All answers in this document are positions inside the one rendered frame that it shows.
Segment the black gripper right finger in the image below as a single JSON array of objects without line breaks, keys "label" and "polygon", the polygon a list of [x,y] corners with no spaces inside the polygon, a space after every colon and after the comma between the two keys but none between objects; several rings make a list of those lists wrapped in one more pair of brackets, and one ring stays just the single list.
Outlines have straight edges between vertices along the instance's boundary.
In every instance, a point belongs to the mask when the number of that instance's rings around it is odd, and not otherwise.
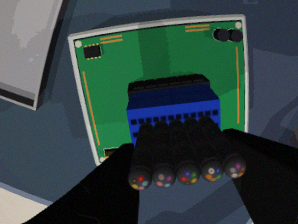
[{"label": "black gripper right finger", "polygon": [[233,183],[253,224],[298,224],[298,148],[234,128],[223,135],[246,161]]}]

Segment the dark blue-grey work mat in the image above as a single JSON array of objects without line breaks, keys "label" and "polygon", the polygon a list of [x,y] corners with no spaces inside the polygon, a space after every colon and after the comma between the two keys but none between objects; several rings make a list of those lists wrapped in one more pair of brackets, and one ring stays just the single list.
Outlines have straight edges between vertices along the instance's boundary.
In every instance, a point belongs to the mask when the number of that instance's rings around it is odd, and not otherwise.
[{"label": "dark blue-grey work mat", "polygon": [[[289,143],[298,127],[298,0],[69,0],[39,109],[0,99],[0,188],[51,205],[97,167],[68,37],[185,16],[242,14],[249,60],[249,133]],[[294,148],[294,147],[293,147]],[[231,177],[176,177],[140,190],[137,224],[253,224]]]}]

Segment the green circuit board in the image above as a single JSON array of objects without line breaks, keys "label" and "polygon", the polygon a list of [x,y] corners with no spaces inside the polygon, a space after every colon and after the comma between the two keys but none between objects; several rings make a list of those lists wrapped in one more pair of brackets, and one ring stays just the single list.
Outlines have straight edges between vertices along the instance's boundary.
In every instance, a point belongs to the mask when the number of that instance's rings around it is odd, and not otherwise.
[{"label": "green circuit board", "polygon": [[[204,75],[221,99],[221,131],[243,132],[245,68],[242,40],[217,41],[217,28],[242,31],[242,22],[185,24],[93,36],[74,41],[82,91],[100,163],[105,149],[132,143],[129,83],[157,77]],[[100,45],[100,57],[85,59],[85,47]]]}]

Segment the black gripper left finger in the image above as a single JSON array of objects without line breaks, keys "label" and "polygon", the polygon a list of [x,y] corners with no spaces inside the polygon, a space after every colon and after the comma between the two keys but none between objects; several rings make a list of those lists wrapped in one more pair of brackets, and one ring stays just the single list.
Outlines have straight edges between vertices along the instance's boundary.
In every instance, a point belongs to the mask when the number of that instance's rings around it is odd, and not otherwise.
[{"label": "black gripper left finger", "polygon": [[67,194],[23,224],[137,224],[140,190],[128,175],[134,144],[122,144]]}]

